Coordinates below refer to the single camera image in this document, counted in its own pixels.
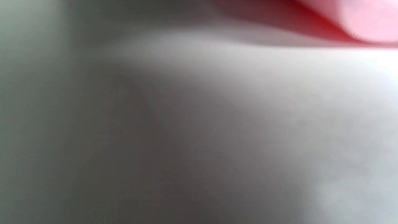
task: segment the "blurred object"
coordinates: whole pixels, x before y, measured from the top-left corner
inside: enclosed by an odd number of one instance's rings
[[[394,0],[299,0],[356,39],[398,41],[398,2]]]
[[[312,37],[308,41],[308,46],[316,45],[319,40],[329,43],[358,44],[357,40],[348,36],[330,21],[319,17],[294,0],[212,0],[211,2],[211,6],[218,14],[214,20],[225,20],[226,18],[243,20],[263,27],[272,27],[300,36]],[[272,32],[268,31],[267,34],[260,35],[258,39],[267,39],[270,35]],[[283,41],[281,32],[278,32],[277,39]]]

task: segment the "white surface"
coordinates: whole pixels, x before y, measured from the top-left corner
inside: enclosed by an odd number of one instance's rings
[[[196,181],[233,223],[395,223],[398,51],[256,45],[228,29],[113,51]]]
[[[69,38],[108,30],[69,23],[80,1],[9,2],[0,223],[396,223],[395,49],[285,16],[163,27],[85,58]]]

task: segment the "pink object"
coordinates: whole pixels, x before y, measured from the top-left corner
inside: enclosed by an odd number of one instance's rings
[[[298,0],[356,39],[398,42],[398,0]]]

